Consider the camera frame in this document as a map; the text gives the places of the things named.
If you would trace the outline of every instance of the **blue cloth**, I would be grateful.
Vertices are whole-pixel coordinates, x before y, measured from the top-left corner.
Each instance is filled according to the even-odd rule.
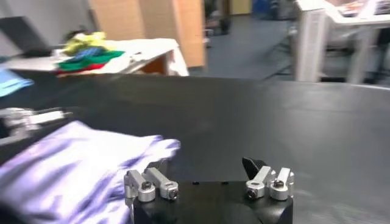
[[[121,224],[127,170],[143,172],[180,147],[161,136],[136,137],[72,122],[0,167],[0,203],[32,223]]]
[[[101,55],[104,52],[105,49],[103,47],[88,47],[86,49],[80,50],[76,55],[73,56],[73,58],[67,60],[66,62],[79,62],[86,57]]]
[[[0,68],[0,97],[32,84],[34,84],[32,80],[23,79],[8,69]]]

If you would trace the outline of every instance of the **wooden panel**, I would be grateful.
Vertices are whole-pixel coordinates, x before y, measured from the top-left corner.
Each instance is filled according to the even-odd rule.
[[[188,67],[205,66],[203,1],[175,0],[180,46]]]
[[[176,12],[172,0],[140,0],[147,38],[179,40]]]
[[[250,14],[252,11],[251,0],[231,0],[231,6],[232,15]]]
[[[145,38],[138,0],[90,0],[102,31],[111,40]]]

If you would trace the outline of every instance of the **bolt head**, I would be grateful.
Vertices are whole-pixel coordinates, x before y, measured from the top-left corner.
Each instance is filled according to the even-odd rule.
[[[281,181],[281,180],[275,180],[274,181],[274,187],[276,187],[276,188],[281,188],[284,185],[285,185],[285,183],[283,181]]]
[[[177,192],[177,190],[171,190],[170,192],[169,192],[169,199],[170,200],[172,200],[172,201],[174,201],[174,200],[176,200],[177,199],[177,197],[179,196],[179,193]]]
[[[142,190],[148,190],[148,189],[150,189],[151,187],[152,187],[152,183],[149,182],[149,181],[145,181],[145,182],[143,182],[142,185],[141,185],[141,189],[142,189]]]
[[[247,192],[246,192],[246,197],[249,199],[249,200],[254,200],[257,198],[257,191],[256,190],[253,190],[253,189],[249,189]]]

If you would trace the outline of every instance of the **black table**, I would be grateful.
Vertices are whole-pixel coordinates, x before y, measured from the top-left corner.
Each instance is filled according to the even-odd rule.
[[[390,223],[389,90],[140,75],[56,82],[58,95],[33,100],[52,89],[24,89],[0,107],[75,107],[93,128],[177,138],[174,180],[245,180],[243,156],[290,167],[295,223]]]

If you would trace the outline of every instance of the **lavender shirt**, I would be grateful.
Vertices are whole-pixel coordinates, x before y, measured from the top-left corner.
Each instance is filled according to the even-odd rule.
[[[180,142],[72,122],[0,167],[0,202],[31,223],[124,223],[123,176],[169,158]]]

